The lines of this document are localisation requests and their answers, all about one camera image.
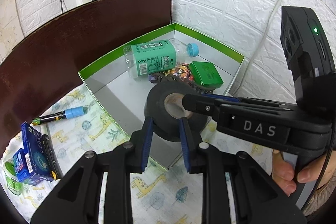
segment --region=brown wooden board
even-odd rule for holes
[[[0,65],[0,155],[22,122],[31,122],[82,84],[79,70],[170,24],[171,5],[171,0],[97,0],[23,39]]]

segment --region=blue marker cap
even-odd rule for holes
[[[187,52],[190,57],[198,56],[199,53],[198,45],[195,43],[189,43],[187,45]]]
[[[70,118],[84,115],[85,111],[86,111],[86,108],[82,106],[70,108],[70,109],[65,110],[65,116],[67,117],[67,119],[70,119]]]

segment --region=toothpaste box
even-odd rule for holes
[[[14,156],[14,169],[19,182],[36,185],[41,180],[53,181],[41,133],[27,122],[21,125],[23,149]]]

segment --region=green container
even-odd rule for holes
[[[194,81],[207,88],[220,88],[224,82],[215,65],[210,62],[193,61],[189,65]]]
[[[4,164],[4,171],[8,189],[14,195],[21,195],[22,183],[17,180],[14,164],[10,161],[6,161]]]

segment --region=sleeve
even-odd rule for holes
[[[303,211],[305,216],[313,214],[317,211],[331,196],[336,186],[336,171],[333,177],[320,189],[317,189],[313,194],[313,197],[308,203],[307,208]]]

